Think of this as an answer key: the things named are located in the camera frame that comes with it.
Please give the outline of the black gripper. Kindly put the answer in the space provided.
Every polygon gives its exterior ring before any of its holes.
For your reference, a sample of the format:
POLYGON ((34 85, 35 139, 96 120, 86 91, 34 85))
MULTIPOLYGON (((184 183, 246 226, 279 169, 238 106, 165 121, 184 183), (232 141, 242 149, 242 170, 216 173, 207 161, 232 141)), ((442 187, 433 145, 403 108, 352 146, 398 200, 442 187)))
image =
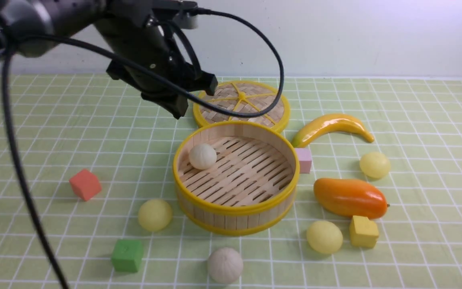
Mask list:
MULTIPOLYGON (((117 55, 149 68, 155 74, 189 92, 214 96, 218 80, 202 71, 183 29, 172 22, 159 22, 152 0, 109 0, 103 18, 95 22, 110 49, 117 55)), ((188 110, 188 100, 177 94, 141 93, 143 100, 167 110, 179 120, 188 110)))

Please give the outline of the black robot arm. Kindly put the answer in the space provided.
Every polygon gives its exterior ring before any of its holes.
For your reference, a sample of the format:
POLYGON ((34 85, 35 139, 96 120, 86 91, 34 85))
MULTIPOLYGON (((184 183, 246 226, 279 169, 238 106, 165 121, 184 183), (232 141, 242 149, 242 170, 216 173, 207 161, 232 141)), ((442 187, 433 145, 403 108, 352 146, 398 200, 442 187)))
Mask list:
POLYGON ((11 35, 70 38, 94 25, 111 50, 177 86, 213 95, 216 76, 202 71, 183 28, 196 27, 198 5, 177 0, 0 0, 0 59, 11 35))

